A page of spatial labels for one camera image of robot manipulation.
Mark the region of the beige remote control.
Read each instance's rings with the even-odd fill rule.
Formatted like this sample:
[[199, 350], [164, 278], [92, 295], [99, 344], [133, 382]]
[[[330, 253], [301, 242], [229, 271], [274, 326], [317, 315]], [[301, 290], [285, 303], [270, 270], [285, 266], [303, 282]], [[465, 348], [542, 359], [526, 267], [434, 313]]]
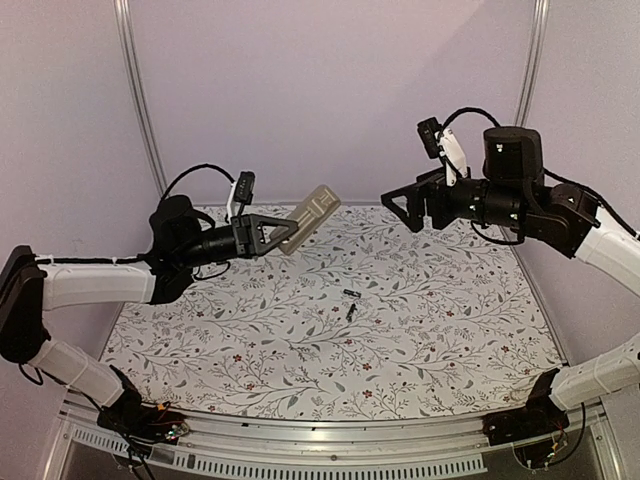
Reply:
[[298, 230], [279, 245], [280, 251], [291, 256], [340, 205], [341, 200], [329, 186], [316, 187], [287, 217], [297, 223]]

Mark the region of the dark blue AA battery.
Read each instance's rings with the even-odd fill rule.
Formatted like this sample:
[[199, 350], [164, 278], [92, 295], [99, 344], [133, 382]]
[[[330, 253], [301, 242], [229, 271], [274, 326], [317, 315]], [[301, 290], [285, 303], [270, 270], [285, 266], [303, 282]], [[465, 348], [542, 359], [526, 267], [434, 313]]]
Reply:
[[352, 318], [353, 318], [353, 315], [354, 315], [354, 313], [355, 313], [356, 309], [357, 309], [357, 305], [356, 305], [355, 303], [353, 303], [353, 304], [349, 307], [349, 310], [348, 310], [348, 312], [347, 312], [347, 314], [346, 314], [346, 320], [347, 320], [347, 322], [351, 322], [351, 321], [352, 321]]

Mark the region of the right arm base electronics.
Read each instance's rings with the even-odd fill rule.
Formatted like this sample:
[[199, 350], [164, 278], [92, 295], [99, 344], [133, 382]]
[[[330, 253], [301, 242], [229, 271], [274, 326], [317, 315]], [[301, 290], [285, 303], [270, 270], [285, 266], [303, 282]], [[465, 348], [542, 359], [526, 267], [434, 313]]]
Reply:
[[559, 452], [569, 445], [567, 428], [570, 426], [566, 409], [556, 406], [551, 396], [551, 385], [560, 373], [559, 368], [542, 373], [531, 387], [526, 387], [523, 406], [482, 417], [482, 432], [490, 446], [515, 444], [516, 461], [525, 469], [535, 472], [548, 470], [569, 460], [581, 446], [586, 430], [586, 406], [580, 404], [580, 430], [570, 450], [561, 457]]

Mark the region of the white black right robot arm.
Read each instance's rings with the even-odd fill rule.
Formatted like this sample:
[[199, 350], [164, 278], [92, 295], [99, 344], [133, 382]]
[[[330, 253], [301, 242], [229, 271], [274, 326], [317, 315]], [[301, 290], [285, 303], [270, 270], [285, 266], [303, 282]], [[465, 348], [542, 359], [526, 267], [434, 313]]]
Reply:
[[[436, 230], [457, 219], [479, 228], [505, 227], [517, 243], [538, 240], [638, 293], [638, 234], [592, 189], [569, 180], [546, 185], [537, 131], [516, 126], [485, 130], [480, 179], [472, 178], [449, 129], [428, 119], [419, 124], [418, 133], [440, 168], [381, 196], [382, 204], [411, 231], [421, 231], [426, 217]], [[537, 436], [554, 422], [556, 410], [566, 412], [638, 381], [639, 338], [633, 336], [591, 360], [521, 382], [510, 393], [512, 404], [523, 407], [517, 427], [524, 435]]]

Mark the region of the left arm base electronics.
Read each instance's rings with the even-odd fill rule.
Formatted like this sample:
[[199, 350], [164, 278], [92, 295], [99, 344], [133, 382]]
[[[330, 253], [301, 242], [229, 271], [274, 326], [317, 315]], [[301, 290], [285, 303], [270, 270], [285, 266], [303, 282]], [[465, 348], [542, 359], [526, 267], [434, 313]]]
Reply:
[[154, 475], [147, 463], [152, 446], [156, 444], [176, 445], [178, 439], [189, 431], [184, 414], [173, 411], [171, 402], [149, 406], [142, 402], [140, 392], [117, 368], [110, 366], [121, 381], [123, 392], [108, 407], [90, 402], [98, 410], [97, 424], [116, 432], [127, 444], [128, 467], [137, 479], [143, 479], [138, 468], [142, 467], [148, 479]]

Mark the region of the floral patterned table mat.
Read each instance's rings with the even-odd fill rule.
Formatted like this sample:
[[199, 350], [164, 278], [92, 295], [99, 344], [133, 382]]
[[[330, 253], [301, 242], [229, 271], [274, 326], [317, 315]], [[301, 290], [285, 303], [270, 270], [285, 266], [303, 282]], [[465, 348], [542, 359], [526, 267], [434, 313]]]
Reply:
[[102, 358], [150, 402], [218, 414], [507, 408], [515, 387], [563, 356], [513, 251], [492, 244], [498, 235], [465, 221], [415, 234], [384, 208], [344, 206], [291, 256], [205, 269], [170, 305], [127, 305]]

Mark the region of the right aluminium frame post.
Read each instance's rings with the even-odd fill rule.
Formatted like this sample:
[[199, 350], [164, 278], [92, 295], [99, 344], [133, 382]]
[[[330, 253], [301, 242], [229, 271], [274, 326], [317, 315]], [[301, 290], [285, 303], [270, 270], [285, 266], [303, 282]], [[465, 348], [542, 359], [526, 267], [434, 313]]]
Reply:
[[514, 118], [516, 126], [524, 127], [527, 124], [533, 104], [536, 83], [541, 66], [541, 58], [544, 50], [545, 35], [549, 19], [550, 1], [535, 0], [529, 46], [526, 56], [524, 78], [522, 81], [519, 99]]

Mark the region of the aluminium frame post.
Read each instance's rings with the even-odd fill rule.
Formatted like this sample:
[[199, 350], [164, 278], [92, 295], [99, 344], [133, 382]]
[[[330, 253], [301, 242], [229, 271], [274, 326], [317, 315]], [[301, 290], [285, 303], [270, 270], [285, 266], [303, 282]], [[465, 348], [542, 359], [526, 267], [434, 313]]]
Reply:
[[550, 1], [535, 0], [529, 46], [526, 56], [524, 78], [522, 81], [519, 99], [514, 118], [516, 126], [524, 127], [527, 124], [533, 104], [536, 83], [541, 66], [541, 58], [544, 50], [545, 35], [549, 19]]
[[168, 186], [168, 181], [146, 98], [139, 55], [136, 48], [130, 2], [127, 0], [114, 0], [113, 6], [134, 113], [137, 118], [152, 179], [158, 195], [162, 196]]

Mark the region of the left aluminium frame post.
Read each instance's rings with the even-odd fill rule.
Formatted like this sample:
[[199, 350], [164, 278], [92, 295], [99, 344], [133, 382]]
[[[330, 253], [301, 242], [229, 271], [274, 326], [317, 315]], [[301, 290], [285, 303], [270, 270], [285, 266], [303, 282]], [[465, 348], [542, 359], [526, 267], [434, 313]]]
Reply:
[[134, 113], [137, 118], [152, 179], [158, 195], [162, 196], [168, 186], [168, 181], [146, 98], [139, 55], [136, 48], [130, 2], [127, 0], [114, 0], [113, 6]]

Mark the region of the aluminium front rail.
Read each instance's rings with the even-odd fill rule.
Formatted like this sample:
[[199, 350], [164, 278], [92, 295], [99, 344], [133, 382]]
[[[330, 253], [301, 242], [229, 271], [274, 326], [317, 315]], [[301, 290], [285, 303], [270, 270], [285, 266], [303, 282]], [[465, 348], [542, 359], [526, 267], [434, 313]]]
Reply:
[[[493, 445], [480, 414], [389, 421], [311, 422], [191, 412], [190, 432], [140, 460], [68, 395], [46, 459], [46, 479], [622, 479], [603, 407], [569, 415], [554, 436]], [[534, 461], [553, 440], [558, 456]]]

